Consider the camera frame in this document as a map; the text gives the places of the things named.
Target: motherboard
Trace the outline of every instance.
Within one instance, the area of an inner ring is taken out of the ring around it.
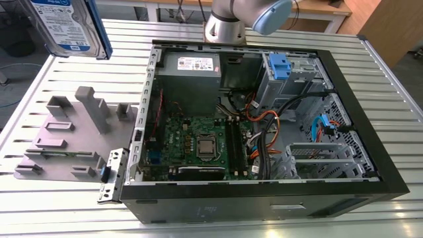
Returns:
[[[220,173],[223,180],[252,179],[244,142],[251,122],[235,119],[169,117],[165,120],[164,145],[149,150],[151,180],[168,181],[185,170]]]

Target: sticker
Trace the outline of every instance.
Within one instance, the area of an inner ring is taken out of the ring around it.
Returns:
[[[259,107],[259,103],[256,102],[256,101],[251,101],[251,105],[255,107],[255,108],[257,108]]]
[[[259,173],[259,166],[255,166],[255,165],[253,165],[253,166],[251,167],[251,172],[255,173],[255,174],[257,174],[257,173]]]
[[[88,51],[89,42],[81,25],[75,21],[71,0],[30,0],[54,43],[67,50]]]
[[[177,59],[177,70],[213,71],[212,58],[180,57]]]

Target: cpu socket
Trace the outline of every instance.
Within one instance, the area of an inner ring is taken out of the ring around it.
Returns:
[[[197,135],[197,157],[211,161],[216,157],[216,136],[213,134]]]

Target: slotted metal table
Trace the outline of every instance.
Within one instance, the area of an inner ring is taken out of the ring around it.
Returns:
[[[251,45],[329,50],[411,193],[328,219],[143,225],[124,205],[97,205],[97,183],[17,180],[13,169],[46,117],[50,96],[91,86],[107,103],[137,104],[151,40],[201,41],[201,25],[104,20],[111,60],[49,57],[0,134],[0,235],[99,237],[421,237],[423,114],[367,41],[247,30]]]

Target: metal bracket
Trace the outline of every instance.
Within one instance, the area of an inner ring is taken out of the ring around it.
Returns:
[[[101,170],[101,175],[104,171],[109,171],[107,183],[101,184],[100,187],[100,197],[97,204],[120,204],[120,191],[124,185],[124,175],[128,162],[129,152],[127,149],[121,148],[112,150],[107,166]]]

